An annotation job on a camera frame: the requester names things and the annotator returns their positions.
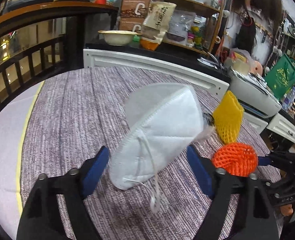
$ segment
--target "gray textured tablecloth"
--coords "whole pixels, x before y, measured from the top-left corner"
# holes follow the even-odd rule
[[[23,205],[40,173],[65,174],[93,158],[102,145],[111,154],[129,131],[124,104],[131,92],[156,82],[188,83],[160,72],[125,67],[96,67],[67,72],[45,81],[35,103],[23,145],[21,196]],[[218,100],[194,85],[201,107],[212,113]],[[250,144],[258,156],[269,152],[254,128],[243,120],[238,142]],[[203,145],[195,143],[203,157],[211,158],[223,146],[214,133]],[[280,179],[277,169],[256,171],[260,178]],[[211,200],[194,178],[185,152],[159,173],[160,211],[150,211],[150,195],[142,186],[119,190],[105,170],[94,194],[84,202],[103,239],[187,239],[194,237]],[[152,186],[153,179],[146,182]],[[64,198],[58,197],[67,236],[74,238]],[[221,238],[228,236],[237,207],[232,196]]]

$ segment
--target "cardboard box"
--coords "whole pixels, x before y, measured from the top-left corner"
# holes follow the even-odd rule
[[[144,19],[137,18],[121,18],[119,30],[141,33]]]
[[[149,9],[150,0],[123,0],[121,17],[145,19]]]

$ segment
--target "green bag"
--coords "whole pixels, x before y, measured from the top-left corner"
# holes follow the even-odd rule
[[[284,54],[264,78],[278,100],[295,84],[295,68],[292,61],[295,62]]]

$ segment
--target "plastic bag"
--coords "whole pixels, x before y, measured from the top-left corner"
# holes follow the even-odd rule
[[[169,21],[176,7],[174,3],[151,2],[149,13],[142,25],[140,44],[143,48],[155,50],[161,44],[169,29]]]
[[[187,44],[188,31],[196,17],[196,13],[174,10],[169,22],[169,31],[166,38],[182,45]]]
[[[251,55],[248,51],[244,49],[231,49],[229,57],[235,61],[236,59],[241,60],[244,63],[248,63],[250,65],[250,68],[255,67],[255,62],[251,58]]]

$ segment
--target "blue gripper pad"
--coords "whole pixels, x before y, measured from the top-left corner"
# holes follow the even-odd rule
[[[205,167],[201,162],[201,158],[194,148],[189,146],[187,151],[187,158],[190,164],[190,167],[194,173],[195,178],[198,181],[198,184],[202,192],[207,195],[209,198],[214,198],[214,190],[212,187],[212,177],[206,171]]]
[[[82,179],[82,196],[85,198],[89,195],[92,195],[94,192],[98,181],[101,178],[101,175],[108,163],[108,159],[110,156],[110,151],[107,147],[103,146],[95,158],[88,159],[84,162],[82,166],[86,167],[91,162],[91,166],[89,166],[89,170],[85,174]]]
[[[259,160],[259,163],[258,165],[259,166],[268,166],[268,165],[271,165],[271,159],[270,157],[258,157],[258,160]]]

